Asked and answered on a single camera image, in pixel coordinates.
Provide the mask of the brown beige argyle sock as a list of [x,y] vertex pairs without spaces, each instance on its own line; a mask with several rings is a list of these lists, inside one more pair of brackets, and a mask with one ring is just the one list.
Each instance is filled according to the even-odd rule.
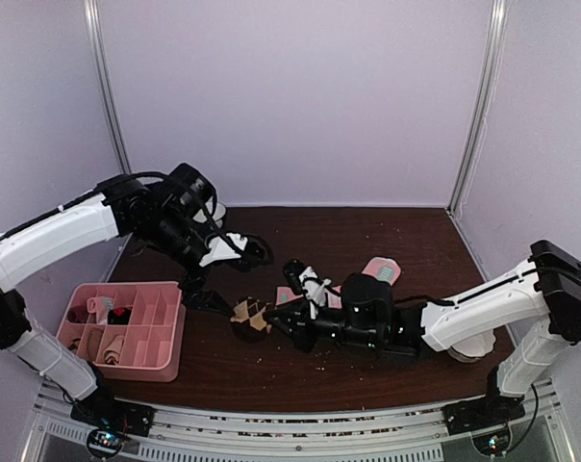
[[248,344],[264,340],[271,331],[271,325],[265,321],[264,314],[271,308],[271,303],[254,297],[240,299],[230,319],[233,334]]

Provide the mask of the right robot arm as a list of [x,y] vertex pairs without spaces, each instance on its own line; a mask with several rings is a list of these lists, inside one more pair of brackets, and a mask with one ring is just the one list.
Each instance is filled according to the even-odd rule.
[[292,295],[264,319],[303,352],[329,339],[399,362],[415,362],[425,350],[473,362],[493,350],[496,328],[535,319],[477,401],[482,424],[497,424],[566,347],[581,342],[581,261],[546,240],[501,276],[445,298],[395,297],[401,268],[391,258],[372,258],[339,287],[297,259],[283,274]]

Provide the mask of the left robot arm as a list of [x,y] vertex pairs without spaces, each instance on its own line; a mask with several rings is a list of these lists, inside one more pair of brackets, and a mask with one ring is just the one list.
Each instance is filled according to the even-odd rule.
[[54,381],[99,426],[115,425],[121,408],[102,373],[27,315],[18,285],[87,247],[132,235],[185,270],[180,285],[185,301],[199,309],[217,308],[219,295],[202,289],[210,267],[249,271],[273,261],[265,240],[225,230],[225,219],[212,183],[180,164],[169,174],[119,174],[1,233],[0,349]]

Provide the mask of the pink plastic organizer tray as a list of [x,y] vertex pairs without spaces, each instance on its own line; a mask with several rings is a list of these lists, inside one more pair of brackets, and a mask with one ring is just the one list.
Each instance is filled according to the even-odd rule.
[[[56,337],[109,379],[171,382],[179,373],[185,318],[174,281],[83,284]],[[103,350],[117,335],[124,337],[119,364],[104,365]]]

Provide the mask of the dark blue white bowl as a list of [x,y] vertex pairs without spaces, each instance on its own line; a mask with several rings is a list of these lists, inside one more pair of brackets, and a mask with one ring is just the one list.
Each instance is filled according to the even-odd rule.
[[[206,203],[207,210],[213,217],[215,224],[219,227],[223,227],[226,222],[226,207],[223,203],[217,202],[214,204],[211,200]],[[206,224],[207,219],[202,211],[197,212],[193,219],[201,224]]]

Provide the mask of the pink sock with teal patches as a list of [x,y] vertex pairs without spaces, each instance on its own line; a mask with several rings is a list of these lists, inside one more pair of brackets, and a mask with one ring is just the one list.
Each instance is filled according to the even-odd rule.
[[[315,277],[320,278],[316,270],[309,265]],[[388,287],[385,291],[386,296],[391,297],[392,286],[401,275],[401,267],[392,258],[372,257],[360,272],[349,274],[340,285],[333,285],[327,295],[327,306],[320,309],[341,310],[345,302],[355,296],[369,296],[376,294],[378,290]],[[276,288],[275,306],[289,304],[291,302],[307,299],[303,295],[295,295],[288,286],[278,286]]]

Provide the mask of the white paper-lined bowl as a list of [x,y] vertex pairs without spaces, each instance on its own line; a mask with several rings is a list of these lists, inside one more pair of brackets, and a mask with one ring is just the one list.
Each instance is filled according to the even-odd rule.
[[463,364],[475,363],[493,351],[496,338],[493,331],[483,332],[467,338],[453,346],[447,353],[450,357]]

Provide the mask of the aluminium front rail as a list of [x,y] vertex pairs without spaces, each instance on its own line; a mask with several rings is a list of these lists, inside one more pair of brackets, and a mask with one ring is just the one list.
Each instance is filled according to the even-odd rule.
[[314,414],[208,411],[158,405],[145,436],[131,435],[115,461],[490,461],[502,436],[506,461],[577,461],[550,380],[537,383],[524,417],[452,434],[442,403]]

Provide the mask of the grey aluminium frame post right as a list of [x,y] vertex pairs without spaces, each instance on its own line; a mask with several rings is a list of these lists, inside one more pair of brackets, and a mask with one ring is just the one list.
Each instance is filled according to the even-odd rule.
[[487,130],[487,118],[495,92],[499,72],[503,42],[506,34],[506,21],[509,1],[494,0],[490,14],[479,87],[467,133],[462,161],[460,163],[447,213],[458,225],[471,187],[480,149]]

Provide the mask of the grey aluminium frame post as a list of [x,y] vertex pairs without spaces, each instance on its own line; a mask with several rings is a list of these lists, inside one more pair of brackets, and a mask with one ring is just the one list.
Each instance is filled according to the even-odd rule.
[[506,34],[506,21],[509,1],[494,0],[490,14],[479,87],[467,133],[462,161],[460,163],[447,213],[458,225],[471,187],[480,149],[487,130],[487,118],[495,92],[499,72],[503,42]]
[[119,168],[119,179],[124,180],[124,183],[114,182],[112,191],[114,193],[126,193],[128,192],[127,185],[130,181],[129,176],[133,171],[115,104],[112,79],[103,38],[99,2],[85,0],[83,6],[94,69],[102,99],[103,117],[109,131],[112,152]]

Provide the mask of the grey aluminium frame post left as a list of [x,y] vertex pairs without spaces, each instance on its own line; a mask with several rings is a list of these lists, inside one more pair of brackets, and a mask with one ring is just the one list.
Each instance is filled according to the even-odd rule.
[[109,131],[112,152],[119,168],[119,179],[124,180],[124,183],[114,182],[112,191],[114,193],[126,193],[128,192],[127,185],[130,181],[129,176],[133,171],[115,104],[112,79],[103,38],[99,2],[85,0],[83,6],[94,69],[102,99],[103,117]]

